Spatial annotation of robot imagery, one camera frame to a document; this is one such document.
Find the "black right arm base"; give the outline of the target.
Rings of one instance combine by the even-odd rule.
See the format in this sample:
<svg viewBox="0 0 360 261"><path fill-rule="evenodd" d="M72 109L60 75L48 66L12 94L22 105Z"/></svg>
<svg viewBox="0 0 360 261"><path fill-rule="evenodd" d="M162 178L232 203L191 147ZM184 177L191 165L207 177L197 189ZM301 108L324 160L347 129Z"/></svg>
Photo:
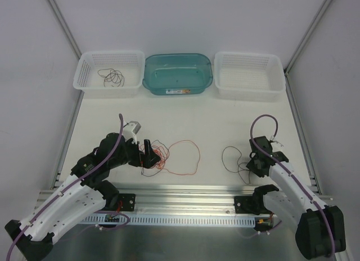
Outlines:
<svg viewBox="0 0 360 261"><path fill-rule="evenodd" d="M234 207L236 214L271 214L272 212L265 208L263 200L252 196L235 196Z"/></svg>

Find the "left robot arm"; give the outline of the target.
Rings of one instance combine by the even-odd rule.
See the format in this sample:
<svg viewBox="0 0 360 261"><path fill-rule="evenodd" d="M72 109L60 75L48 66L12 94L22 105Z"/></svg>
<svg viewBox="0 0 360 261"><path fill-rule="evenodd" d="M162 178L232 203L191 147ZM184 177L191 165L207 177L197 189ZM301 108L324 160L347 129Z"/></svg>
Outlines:
<svg viewBox="0 0 360 261"><path fill-rule="evenodd" d="M62 185L31 215L10 220L5 230L12 238L6 259L18 249L26 260L43 260L53 246L87 216L99 213L121 215L134 209L134 195L123 194L107 180L110 170L121 165L153 168L161 157L144 141L143 149L133 138L108 134L88 155L78 160Z"/></svg>

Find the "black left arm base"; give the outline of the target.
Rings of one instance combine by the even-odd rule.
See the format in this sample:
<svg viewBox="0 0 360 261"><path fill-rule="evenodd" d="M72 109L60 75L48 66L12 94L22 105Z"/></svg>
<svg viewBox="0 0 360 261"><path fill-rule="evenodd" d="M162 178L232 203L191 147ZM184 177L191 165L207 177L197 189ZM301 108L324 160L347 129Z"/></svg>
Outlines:
<svg viewBox="0 0 360 261"><path fill-rule="evenodd" d="M133 212L136 204L136 195L133 193L117 193L106 201L105 211Z"/></svg>

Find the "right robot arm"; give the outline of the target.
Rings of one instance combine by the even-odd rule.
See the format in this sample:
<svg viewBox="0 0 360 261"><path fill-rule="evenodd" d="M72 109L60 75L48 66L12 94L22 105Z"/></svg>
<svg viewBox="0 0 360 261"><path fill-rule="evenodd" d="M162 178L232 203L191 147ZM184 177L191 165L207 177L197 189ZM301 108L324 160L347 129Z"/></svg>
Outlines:
<svg viewBox="0 0 360 261"><path fill-rule="evenodd" d="M243 203L243 210L277 215L295 234L297 247L308 260L330 257L346 249L343 212L322 201L296 175L288 158L274 152L265 136L250 139L251 157L246 167L274 184L259 186Z"/></svg>

